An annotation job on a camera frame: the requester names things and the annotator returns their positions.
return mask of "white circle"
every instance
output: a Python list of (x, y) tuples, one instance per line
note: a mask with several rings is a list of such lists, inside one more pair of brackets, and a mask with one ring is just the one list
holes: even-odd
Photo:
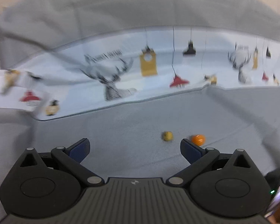
[(151, 54), (145, 54), (144, 55), (144, 60), (145, 61), (151, 61), (152, 58), (153, 58), (153, 56)]
[(169, 183), (174, 184), (174, 185), (179, 185), (182, 184), (184, 180), (182, 178), (179, 177), (172, 177), (169, 179)]
[(87, 182), (90, 184), (99, 184), (100, 182), (102, 182), (102, 179), (98, 176), (91, 176), (87, 178)]

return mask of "gray fabric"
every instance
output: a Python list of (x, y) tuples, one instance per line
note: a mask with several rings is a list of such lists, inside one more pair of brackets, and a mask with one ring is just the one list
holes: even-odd
[[(174, 140), (163, 142), (161, 133)], [(245, 149), (263, 174), (280, 167), (280, 88), (207, 87), (63, 119), (37, 122), (35, 147), (49, 151), (83, 137), (91, 153), (82, 164), (107, 177), (163, 177), (188, 166), (179, 144), (204, 134), (223, 153)]]
[(23, 0), (0, 15), (0, 59), (10, 68), (81, 38), (164, 25), (232, 29), (280, 41), (280, 15), (258, 0)]
[[(24, 111), (0, 109), (0, 185), (32, 142), (32, 120)], [(0, 220), (6, 215), (0, 203)]]

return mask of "triangular cutout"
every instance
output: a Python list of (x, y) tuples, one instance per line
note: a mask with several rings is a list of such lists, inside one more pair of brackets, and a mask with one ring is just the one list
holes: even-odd
[(35, 166), (37, 165), (35, 158), (32, 154), (27, 154), (24, 161), (21, 164), (21, 167)]
[(245, 159), (245, 157), (243, 155), (239, 155), (237, 157), (237, 159), (234, 162), (234, 166), (250, 168), (249, 163), (247, 162), (247, 160)]

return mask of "deer antlers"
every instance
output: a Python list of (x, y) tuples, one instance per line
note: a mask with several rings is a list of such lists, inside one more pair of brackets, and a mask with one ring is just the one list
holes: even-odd
[[(86, 62), (90, 65), (90, 67), (92, 67), (91, 65), (91, 62), (93, 63), (96, 63), (91, 56), (89, 55), (84, 55), (85, 56), (85, 60)], [(124, 61), (123, 59), (119, 58), (122, 62), (123, 62), (123, 67), (121, 68), (121, 70), (116, 66), (116, 71), (117, 73), (112, 75), (112, 80), (109, 81), (108, 79), (106, 79), (104, 76), (102, 76), (101, 74), (99, 73), (96, 73), (96, 75), (93, 75), (91, 73), (88, 73), (86, 74), (88, 77), (92, 78), (92, 79), (95, 79), (95, 80), (98, 80), (100, 83), (102, 84), (112, 84), (118, 80), (120, 80), (120, 76), (123, 75), (124, 73), (128, 72), (132, 65), (133, 65), (133, 62), (134, 60), (131, 58), (129, 64), (127, 64), (126, 61)]]

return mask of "deer print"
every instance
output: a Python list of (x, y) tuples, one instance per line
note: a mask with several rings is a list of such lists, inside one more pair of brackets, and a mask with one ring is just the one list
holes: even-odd
[(100, 83), (105, 85), (105, 99), (107, 101), (118, 99), (118, 98), (126, 98), (130, 95), (133, 95), (136, 92), (135, 88), (129, 88), (129, 89), (118, 89), (115, 85), (117, 81), (120, 81), (120, 76), (124, 73), (128, 72), (132, 65), (133, 65), (133, 59), (131, 58), (129, 64), (124, 61), (123, 59), (119, 58), (123, 66), (121, 69), (119, 69), (117, 66), (115, 66), (114, 74), (112, 74), (111, 79), (107, 79), (105, 76), (103, 76), (101, 73), (99, 73), (95, 67), (96, 67), (96, 61), (92, 59), (89, 55), (84, 55), (86, 62), (89, 64), (88, 71), (85, 73), (88, 77), (99, 81)]

